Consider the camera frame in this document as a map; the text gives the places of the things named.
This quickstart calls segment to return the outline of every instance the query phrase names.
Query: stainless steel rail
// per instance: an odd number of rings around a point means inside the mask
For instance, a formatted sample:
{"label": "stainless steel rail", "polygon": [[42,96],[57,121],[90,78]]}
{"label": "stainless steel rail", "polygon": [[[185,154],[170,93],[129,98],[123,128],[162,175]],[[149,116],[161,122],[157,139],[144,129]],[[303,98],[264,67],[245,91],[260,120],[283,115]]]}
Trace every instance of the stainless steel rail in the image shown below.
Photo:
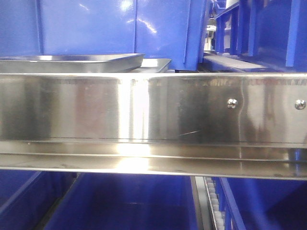
{"label": "stainless steel rail", "polygon": [[0,168],[307,179],[307,74],[0,74]]}

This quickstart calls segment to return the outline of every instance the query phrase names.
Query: metal bar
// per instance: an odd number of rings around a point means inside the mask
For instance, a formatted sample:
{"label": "metal bar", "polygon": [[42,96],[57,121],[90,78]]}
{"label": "metal bar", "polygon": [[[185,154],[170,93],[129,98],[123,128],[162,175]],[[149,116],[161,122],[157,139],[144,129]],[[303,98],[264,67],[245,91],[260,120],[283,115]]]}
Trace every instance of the metal bar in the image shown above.
{"label": "metal bar", "polygon": [[0,74],[0,167],[305,180],[306,91],[305,73]]}
{"label": "metal bar", "polygon": [[[267,154],[267,160],[259,161],[243,157],[236,160],[227,158],[228,152],[237,151],[237,147],[194,147],[182,145],[176,150],[172,145],[168,148],[167,145],[139,143],[0,142],[0,168],[307,179],[306,161],[270,160],[270,151],[285,153],[284,149],[259,148],[259,152]],[[249,148],[239,149],[238,153],[244,153],[244,149]],[[214,150],[217,155],[224,153],[224,157],[213,158]]]}

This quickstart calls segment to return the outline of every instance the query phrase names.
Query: blue storage bin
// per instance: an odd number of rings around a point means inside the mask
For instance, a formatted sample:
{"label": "blue storage bin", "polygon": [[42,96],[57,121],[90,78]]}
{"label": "blue storage bin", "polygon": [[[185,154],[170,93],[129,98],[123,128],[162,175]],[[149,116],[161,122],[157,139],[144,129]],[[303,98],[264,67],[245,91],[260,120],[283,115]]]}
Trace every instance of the blue storage bin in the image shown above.
{"label": "blue storage bin", "polygon": [[216,52],[284,71],[307,70],[307,2],[240,0],[217,18]]}
{"label": "blue storage bin", "polygon": [[0,229],[32,230],[72,180],[72,173],[0,170]]}
{"label": "blue storage bin", "polygon": [[0,56],[40,55],[39,2],[0,0]]}
{"label": "blue storage bin", "polygon": [[80,175],[45,230],[196,230],[189,177]]}
{"label": "blue storage bin", "polygon": [[0,55],[145,53],[202,62],[210,0],[0,0]]}
{"label": "blue storage bin", "polygon": [[305,230],[307,182],[215,178],[225,230]]}

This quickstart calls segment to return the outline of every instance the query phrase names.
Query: scratch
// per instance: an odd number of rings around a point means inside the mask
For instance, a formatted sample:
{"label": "scratch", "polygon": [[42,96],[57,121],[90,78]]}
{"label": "scratch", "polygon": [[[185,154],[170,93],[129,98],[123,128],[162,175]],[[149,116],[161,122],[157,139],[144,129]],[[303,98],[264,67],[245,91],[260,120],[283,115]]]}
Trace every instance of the scratch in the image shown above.
{"label": "scratch", "polygon": [[197,130],[197,131],[193,131],[193,132],[189,132],[189,133],[184,133],[184,134],[180,134],[180,136],[184,136],[184,135],[188,135],[188,134],[193,134],[193,133],[198,133],[201,130]]}

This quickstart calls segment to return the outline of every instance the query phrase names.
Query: metal tray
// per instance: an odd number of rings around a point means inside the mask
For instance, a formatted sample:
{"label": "metal tray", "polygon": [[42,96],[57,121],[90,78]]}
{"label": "metal tray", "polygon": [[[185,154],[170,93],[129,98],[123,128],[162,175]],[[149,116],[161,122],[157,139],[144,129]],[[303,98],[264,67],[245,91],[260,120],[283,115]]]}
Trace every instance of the metal tray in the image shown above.
{"label": "metal tray", "polygon": [[164,73],[171,61],[172,59],[167,58],[144,58],[141,67],[132,70],[131,73]]}
{"label": "metal tray", "polygon": [[112,73],[139,68],[144,54],[0,57],[2,73]]}

